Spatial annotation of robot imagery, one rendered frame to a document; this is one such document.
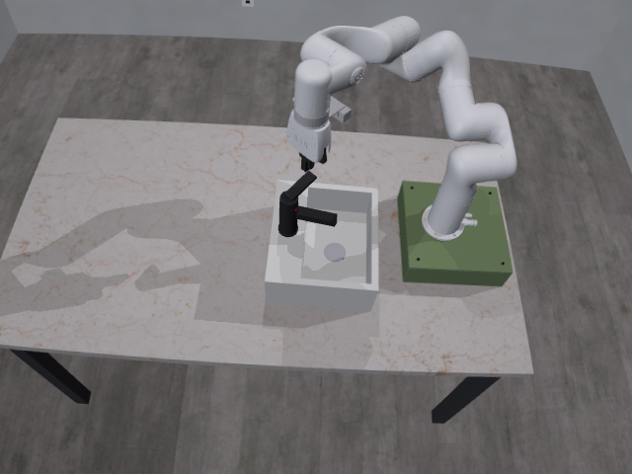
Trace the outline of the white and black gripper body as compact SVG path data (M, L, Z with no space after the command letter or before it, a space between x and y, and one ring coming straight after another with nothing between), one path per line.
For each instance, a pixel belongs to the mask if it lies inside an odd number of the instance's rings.
M330 153L331 126L329 119L319 127L305 127L295 120L293 112L294 109L288 121L287 142L310 161L318 163L323 157L325 147L326 151L328 150Z

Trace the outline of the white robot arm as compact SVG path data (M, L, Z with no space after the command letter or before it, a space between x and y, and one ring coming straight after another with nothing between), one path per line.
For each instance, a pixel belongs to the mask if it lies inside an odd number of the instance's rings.
M366 62L410 82L421 81L442 68L438 94L449 138L490 142L450 151L434 203L423 213L422 223L429 235L452 241L464 227L478 223L464 218L472 217L467 211L477 194L476 184L514 175L514 140L501 105L475 105L469 55L459 35L441 31L417 44L420 35L418 22L408 16L372 28L334 26L315 33L303 44L302 62L295 72L294 118L305 127L319 127L330 117L342 123L350 119L352 110L331 95L358 83Z

